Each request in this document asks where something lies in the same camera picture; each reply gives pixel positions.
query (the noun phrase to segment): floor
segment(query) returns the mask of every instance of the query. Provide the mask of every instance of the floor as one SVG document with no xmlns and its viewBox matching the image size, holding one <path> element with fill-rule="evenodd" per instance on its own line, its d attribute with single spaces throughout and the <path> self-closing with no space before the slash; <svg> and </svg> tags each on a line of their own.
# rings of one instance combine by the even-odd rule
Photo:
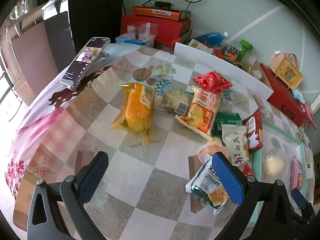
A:
<svg viewBox="0 0 320 240">
<path fill-rule="evenodd" d="M 1 82 L 0 94 L 3 94 L 7 87 L 8 84 L 4 87 Z M 10 150 L 12 136 L 14 135 L 16 128 L 19 126 L 23 116 L 27 112 L 27 107 L 24 104 L 21 105 L 20 109 L 19 106 L 20 101 L 12 91 L 9 92 L 4 101 L 0 104 L 0 171 L 3 171 L 5 168 L 3 166 L 7 165 L 5 155 Z M 12 222 L 14 197 L 11 195 L 5 182 L 4 174 L 0 174 L 0 189 L 0 209 L 3 215 L 20 239 L 26 240 L 27 233 L 17 228 Z"/>
</svg>

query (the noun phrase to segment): clear plastic box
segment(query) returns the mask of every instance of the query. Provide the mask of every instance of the clear plastic box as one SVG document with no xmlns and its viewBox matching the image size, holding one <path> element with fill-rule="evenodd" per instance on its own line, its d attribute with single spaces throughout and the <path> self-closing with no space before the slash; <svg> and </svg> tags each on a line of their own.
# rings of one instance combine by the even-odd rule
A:
<svg viewBox="0 0 320 240">
<path fill-rule="evenodd" d="M 158 35 L 158 24 L 137 22 L 128 25 L 128 34 L 133 34 L 136 40 L 149 39 Z"/>
</svg>

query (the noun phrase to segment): checkered tablecloth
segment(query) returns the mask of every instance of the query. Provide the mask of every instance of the checkered tablecloth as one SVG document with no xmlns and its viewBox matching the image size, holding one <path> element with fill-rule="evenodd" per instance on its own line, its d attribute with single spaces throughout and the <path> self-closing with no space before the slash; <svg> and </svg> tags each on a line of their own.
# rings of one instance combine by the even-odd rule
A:
<svg viewBox="0 0 320 240">
<path fill-rule="evenodd" d="M 137 71 L 141 68 L 152 71 L 146 80 Z M 124 56 L 106 70 L 61 114 L 36 150 L 17 197 L 20 222 L 25 223 L 36 178 L 47 183 L 63 181 L 66 176 L 77 174 L 98 151 L 105 151 L 109 167 L 85 208 L 107 239 L 214 239 L 227 223 L 233 206 L 228 205 L 216 216 L 211 207 L 194 214 L 190 211 L 190 195 L 185 192 L 188 156 L 196 154 L 204 138 L 178 123 L 173 114 L 160 111 L 154 111 L 152 144 L 147 150 L 131 133 L 109 130 L 124 103 L 120 83 L 145 84 L 171 76 L 175 88 L 190 91 L 195 85 L 192 79 L 210 71 L 203 65 L 146 47 Z M 259 102 L 265 118 L 293 137 L 301 136 L 299 129 L 266 100 L 230 81 L 235 97 L 233 101 L 223 99 L 220 111 L 239 113 L 244 119 L 257 110 Z M 20 193 L 28 185 L 31 193 Z M 63 206 L 61 212 L 71 235 L 80 239 Z"/>
</svg>

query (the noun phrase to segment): green dumbbell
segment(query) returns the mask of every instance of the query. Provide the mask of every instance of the green dumbbell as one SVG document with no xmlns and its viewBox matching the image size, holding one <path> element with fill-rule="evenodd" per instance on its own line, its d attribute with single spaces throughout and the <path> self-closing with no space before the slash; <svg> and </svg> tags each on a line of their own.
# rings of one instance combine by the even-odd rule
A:
<svg viewBox="0 0 320 240">
<path fill-rule="evenodd" d="M 253 49 L 253 46 L 249 42 L 247 42 L 245 40 L 241 40 L 240 44 L 242 45 L 242 48 L 239 51 L 239 56 L 237 57 L 237 61 L 238 62 L 241 62 L 241 60 L 243 59 L 244 55 L 246 54 L 246 52 L 248 50 L 252 50 Z"/>
</svg>

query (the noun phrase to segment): plastic bottle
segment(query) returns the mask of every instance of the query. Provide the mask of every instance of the plastic bottle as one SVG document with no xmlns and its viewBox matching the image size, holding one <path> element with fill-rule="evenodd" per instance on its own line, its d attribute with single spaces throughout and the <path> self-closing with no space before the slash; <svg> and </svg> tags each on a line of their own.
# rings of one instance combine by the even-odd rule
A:
<svg viewBox="0 0 320 240">
<path fill-rule="evenodd" d="M 218 33 L 218 32 L 213 32 L 213 33 L 207 33 L 204 35 L 201 35 L 199 37 L 194 38 L 196 41 L 199 41 L 203 43 L 206 46 L 216 46 L 220 44 L 225 38 L 228 38 L 228 33 L 225 32 L 223 34 Z"/>
</svg>

